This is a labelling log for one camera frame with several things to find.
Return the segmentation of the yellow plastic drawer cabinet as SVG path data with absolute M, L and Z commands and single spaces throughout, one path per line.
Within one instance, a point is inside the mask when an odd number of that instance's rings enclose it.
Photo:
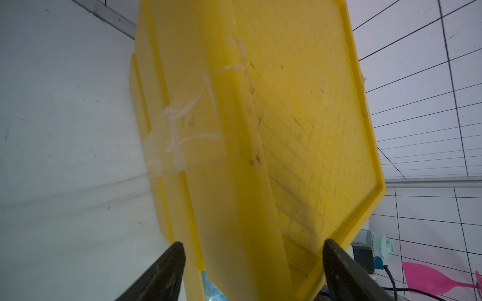
M 129 85 L 187 299 L 313 300 L 387 192 L 346 2 L 141 1 Z

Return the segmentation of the blue bag roll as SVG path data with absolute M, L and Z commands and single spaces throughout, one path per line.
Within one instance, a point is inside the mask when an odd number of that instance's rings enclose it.
M 206 271 L 202 271 L 202 281 L 206 301 L 228 301 L 228 298 L 209 280 Z

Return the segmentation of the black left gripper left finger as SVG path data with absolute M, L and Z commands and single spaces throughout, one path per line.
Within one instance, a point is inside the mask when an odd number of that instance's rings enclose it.
M 174 242 L 117 301 L 177 301 L 185 264 L 183 243 Z

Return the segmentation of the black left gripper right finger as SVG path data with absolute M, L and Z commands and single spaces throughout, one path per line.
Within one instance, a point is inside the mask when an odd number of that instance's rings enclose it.
M 331 300 L 393 300 L 333 239 L 323 246 L 323 268 Z

